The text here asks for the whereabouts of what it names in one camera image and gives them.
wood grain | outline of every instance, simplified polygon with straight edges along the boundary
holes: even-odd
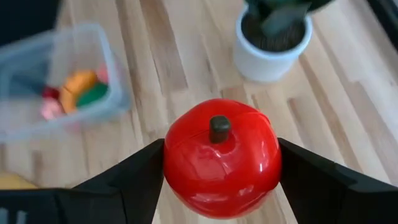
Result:
[[[132,109],[80,133],[0,147],[0,169],[41,187],[71,187],[151,141],[195,104],[216,97],[268,115],[278,136],[398,185],[398,55],[364,1],[339,0],[313,16],[307,50],[283,80],[243,79],[231,56],[242,0],[67,0],[58,29],[104,27],[126,69]],[[182,205],[165,182],[153,223],[297,223],[278,186],[235,220]]]

soil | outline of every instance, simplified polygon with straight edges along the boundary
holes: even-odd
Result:
[[[242,32],[254,46],[268,52],[283,52],[296,47],[304,38],[304,21],[295,22],[286,30],[274,37],[266,37],[260,29],[259,22],[246,14],[242,20]]]

apple stem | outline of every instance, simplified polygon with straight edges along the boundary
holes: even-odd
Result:
[[[219,144],[228,139],[231,123],[223,115],[216,115],[210,119],[209,139],[213,144]]]

yellow object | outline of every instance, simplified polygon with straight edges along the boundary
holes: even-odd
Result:
[[[0,190],[17,189],[37,189],[37,187],[18,175],[0,173]]]
[[[97,75],[92,70],[80,70],[67,78],[67,82],[60,90],[60,103],[66,113],[77,110],[76,103],[79,97],[98,83]]]

plastic container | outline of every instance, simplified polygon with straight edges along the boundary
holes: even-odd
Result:
[[[104,66],[109,87],[102,99],[57,119],[43,118],[44,86],[58,88],[74,71]],[[125,79],[97,24],[46,32],[1,48],[0,142],[99,122],[128,109],[131,94]]]

